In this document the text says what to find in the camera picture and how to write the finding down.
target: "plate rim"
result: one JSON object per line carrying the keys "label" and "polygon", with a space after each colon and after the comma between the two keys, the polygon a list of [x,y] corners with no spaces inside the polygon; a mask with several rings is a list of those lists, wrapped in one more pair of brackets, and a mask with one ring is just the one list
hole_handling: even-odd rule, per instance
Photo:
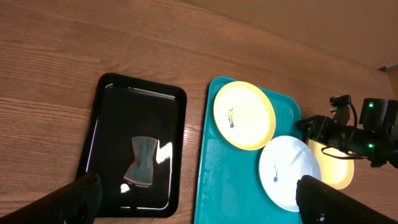
{"label": "plate rim", "polygon": [[[264,137],[264,139],[262,141],[257,142],[252,145],[249,145],[249,146],[240,145],[240,144],[236,143],[235,141],[233,141],[232,139],[227,138],[227,136],[221,131],[218,120],[216,119],[215,105],[217,104],[217,101],[219,100],[220,96],[223,94],[224,91],[226,91],[230,88],[237,87],[237,86],[245,87],[246,89],[252,91],[264,103],[266,110],[270,110],[269,111],[270,113],[268,113],[270,122],[269,122],[269,129],[268,129],[267,135]],[[260,90],[260,88],[258,88],[257,86],[255,86],[251,83],[248,83],[248,82],[244,82],[244,81],[233,81],[233,82],[227,83],[226,85],[221,87],[221,89],[218,91],[218,93],[216,93],[215,100],[213,103],[213,119],[216,123],[216,127],[217,127],[218,131],[229,143],[231,143],[235,147],[238,147],[240,149],[247,150],[247,151],[255,151],[255,150],[262,149],[264,146],[267,145],[267,143],[269,143],[269,141],[272,139],[272,137],[274,137],[275,130],[276,130],[275,111],[274,111],[274,107],[272,106],[272,103],[269,100],[268,96],[262,90]]]}
{"label": "plate rim", "polygon": [[[312,170],[312,175],[313,175],[314,178],[316,178],[316,179],[318,179],[318,180],[321,180],[321,179],[322,179],[322,174],[321,174],[321,171],[320,171],[320,166],[319,166],[318,160],[317,160],[317,158],[315,157],[315,155],[313,154],[313,152],[311,151],[311,149],[310,149],[304,142],[302,142],[302,141],[301,141],[300,139],[298,139],[298,138],[295,138],[295,137],[293,137],[293,136],[288,136],[288,135],[278,136],[278,137],[272,139],[272,141],[275,140],[275,139],[278,139],[278,138],[289,138],[289,139],[292,139],[292,140],[294,140],[294,141],[301,142],[304,146],[306,146],[305,149],[308,150],[308,152],[311,152],[311,153],[306,153],[306,152],[304,152],[304,151],[303,151],[304,149],[303,149],[302,147],[300,147],[300,149],[301,149],[301,151],[303,151],[303,152],[305,153],[305,155],[308,157],[308,159],[310,159],[312,162],[314,162],[314,160],[315,160],[315,162],[314,162],[313,164],[314,164],[316,167],[312,167],[312,168],[311,168],[311,170]],[[300,211],[299,209],[297,209],[297,210],[291,210],[291,209],[288,209],[288,208],[285,208],[285,207],[279,205],[278,203],[276,203],[276,202],[272,199],[272,197],[271,197],[270,194],[268,193],[268,191],[267,191],[267,189],[266,189],[266,186],[265,186],[265,184],[263,183],[262,178],[261,178],[261,164],[262,164],[261,161],[263,160],[263,158],[264,158],[264,156],[265,156],[265,155],[264,155],[264,150],[265,150],[266,147],[267,147],[267,146],[265,146],[265,147],[262,149],[261,155],[260,155],[260,159],[259,159],[259,178],[260,178],[260,182],[261,182],[262,188],[263,188],[264,191],[266,192],[267,196],[272,200],[272,202],[273,202],[274,204],[276,204],[278,207],[280,207],[280,208],[282,208],[282,209],[284,209],[284,210],[286,210],[286,211],[290,211],[290,212],[299,212],[299,211]]]}

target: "black tray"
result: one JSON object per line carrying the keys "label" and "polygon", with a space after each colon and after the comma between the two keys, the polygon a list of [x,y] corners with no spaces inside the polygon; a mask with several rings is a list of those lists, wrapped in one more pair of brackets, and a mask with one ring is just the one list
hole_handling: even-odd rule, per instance
{"label": "black tray", "polygon": [[[176,86],[113,73],[99,79],[76,175],[101,177],[99,217],[169,217],[176,211],[186,107],[187,95]],[[133,151],[138,136],[152,141],[153,150],[139,151],[152,157]],[[144,183],[126,177],[132,166]]]}

